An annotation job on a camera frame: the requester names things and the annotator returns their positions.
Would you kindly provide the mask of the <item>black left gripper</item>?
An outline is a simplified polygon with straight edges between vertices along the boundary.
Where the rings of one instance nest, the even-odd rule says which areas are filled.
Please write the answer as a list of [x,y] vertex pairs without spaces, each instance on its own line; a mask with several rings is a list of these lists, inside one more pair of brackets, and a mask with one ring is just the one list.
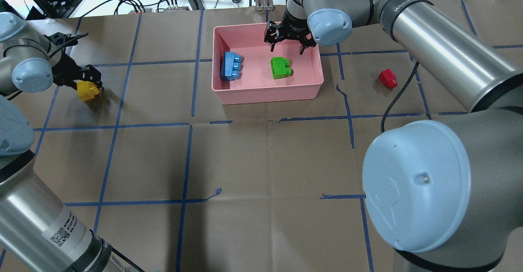
[[98,88],[103,87],[101,73],[93,65],[80,67],[72,58],[60,58],[59,62],[51,67],[51,71],[54,75],[54,84],[57,86],[67,86],[77,90],[75,81],[78,80],[91,82]]

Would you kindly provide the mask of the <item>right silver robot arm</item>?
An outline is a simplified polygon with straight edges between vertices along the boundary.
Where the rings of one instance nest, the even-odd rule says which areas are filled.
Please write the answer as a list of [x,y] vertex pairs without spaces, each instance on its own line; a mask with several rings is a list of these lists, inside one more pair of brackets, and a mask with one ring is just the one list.
[[[522,0],[431,0],[444,14],[522,65]],[[509,18],[514,11],[515,18]],[[521,47],[501,47],[502,45]],[[394,99],[377,80],[413,67],[407,52],[322,58],[325,84],[314,100],[267,103],[267,174],[271,237],[245,272],[393,272],[403,260],[378,235],[361,187],[364,151],[379,134],[378,114]],[[387,130],[466,112],[422,65],[387,117]],[[262,255],[260,244],[259,255]]]

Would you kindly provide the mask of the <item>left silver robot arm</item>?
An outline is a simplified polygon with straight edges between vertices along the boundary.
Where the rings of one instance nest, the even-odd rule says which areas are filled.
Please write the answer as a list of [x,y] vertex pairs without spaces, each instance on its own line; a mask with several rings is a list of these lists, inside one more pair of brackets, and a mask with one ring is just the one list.
[[1,245],[34,272],[140,272],[141,268],[88,229],[34,173],[34,131],[8,99],[53,84],[83,100],[102,88],[95,67],[80,67],[65,52],[82,35],[45,36],[14,13],[0,15]]

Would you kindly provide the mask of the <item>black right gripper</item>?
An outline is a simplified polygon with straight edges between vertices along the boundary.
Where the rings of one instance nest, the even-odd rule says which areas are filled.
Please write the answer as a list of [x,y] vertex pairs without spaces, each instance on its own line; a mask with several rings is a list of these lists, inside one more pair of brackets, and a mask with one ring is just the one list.
[[279,42],[298,41],[301,44],[299,54],[302,56],[307,48],[316,46],[316,41],[311,35],[306,19],[299,19],[290,13],[284,13],[280,23],[274,21],[267,23],[264,41],[269,44],[271,52]]

